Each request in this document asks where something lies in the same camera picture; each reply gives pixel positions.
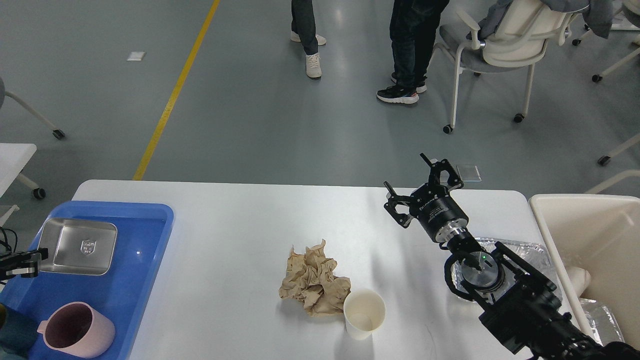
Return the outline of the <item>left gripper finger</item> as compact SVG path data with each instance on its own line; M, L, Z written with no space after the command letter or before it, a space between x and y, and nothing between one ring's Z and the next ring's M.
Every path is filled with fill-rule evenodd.
M25 268L30 265L39 265L40 261L49 257L47 248L37 248L30 251L17 251L1 255L0 269Z
M7 269L2 268L0 271L0 280L8 281L14 277L34 278L39 275L39 265L29 265L25 268Z

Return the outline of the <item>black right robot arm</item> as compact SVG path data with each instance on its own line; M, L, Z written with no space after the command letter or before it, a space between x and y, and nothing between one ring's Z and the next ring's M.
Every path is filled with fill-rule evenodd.
M447 159L430 161L427 182L409 195L384 182L384 209L403 228L417 219L439 248L450 251L445 283L456 296L476 302L479 320L510 352L528 347L534 360L637 360L639 351L626 342L598 344L560 313L557 285L498 241L487 251L467 228L469 217L450 195L464 183Z

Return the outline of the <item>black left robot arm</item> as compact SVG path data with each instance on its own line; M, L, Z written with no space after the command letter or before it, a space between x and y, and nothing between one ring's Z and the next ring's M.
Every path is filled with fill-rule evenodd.
M16 276L35 278L39 275L40 264L49 258L49 249L39 247L34 250L17 251L18 234L9 228L1 230L0 280L2 284Z

